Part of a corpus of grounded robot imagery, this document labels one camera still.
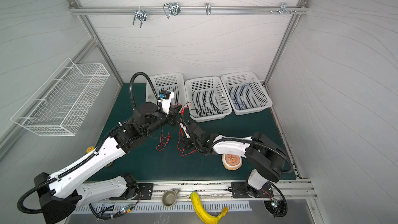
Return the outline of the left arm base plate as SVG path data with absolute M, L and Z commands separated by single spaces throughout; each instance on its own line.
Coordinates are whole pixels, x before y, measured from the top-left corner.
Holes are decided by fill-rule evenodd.
M 153 183 L 138 183 L 134 188 L 128 188 L 120 197 L 111 197 L 110 200 L 151 200 L 153 193 Z

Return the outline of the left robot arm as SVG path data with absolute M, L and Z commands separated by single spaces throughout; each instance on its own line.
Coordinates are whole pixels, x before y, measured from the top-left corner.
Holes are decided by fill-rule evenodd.
M 156 102 L 145 102 L 137 106 L 133 86 L 139 76 L 146 78 Z M 82 205 L 106 198 L 128 200 L 138 194 L 138 184 L 129 174 L 94 183 L 86 181 L 111 162 L 144 144 L 153 132 L 165 125 L 174 126 L 182 106 L 172 104 L 174 91 L 158 90 L 144 72 L 137 72 L 131 77 L 129 94 L 134 108 L 133 116 L 118 123 L 99 141 L 94 150 L 63 170 L 36 176 L 34 188 L 24 193 L 17 202 L 20 212 L 42 214 L 46 223 L 56 224 Z

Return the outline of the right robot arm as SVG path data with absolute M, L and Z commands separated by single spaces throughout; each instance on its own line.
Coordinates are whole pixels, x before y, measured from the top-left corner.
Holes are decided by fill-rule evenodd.
M 228 187 L 233 198 L 262 198 L 267 211 L 274 217 L 284 217 L 288 212 L 288 204 L 282 191 L 275 185 L 282 174 L 294 171 L 293 164 L 287 153 L 267 136 L 256 132 L 246 138 L 234 138 L 206 133 L 196 123 L 180 118 L 180 128 L 184 136 L 193 143 L 198 152 L 209 155 L 235 155 L 246 159 L 254 168 L 246 181 L 234 181 Z

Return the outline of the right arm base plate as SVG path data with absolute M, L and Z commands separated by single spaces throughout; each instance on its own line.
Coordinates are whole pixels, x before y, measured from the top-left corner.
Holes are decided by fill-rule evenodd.
M 272 186 L 270 185 L 269 181 L 266 184 L 264 184 L 260 190 L 257 190 L 249 186 L 247 182 L 233 181 L 231 182 L 230 187 L 227 188 L 227 191 L 232 193 L 232 197 L 234 199 L 240 199 L 240 198 L 271 199 L 274 197 Z

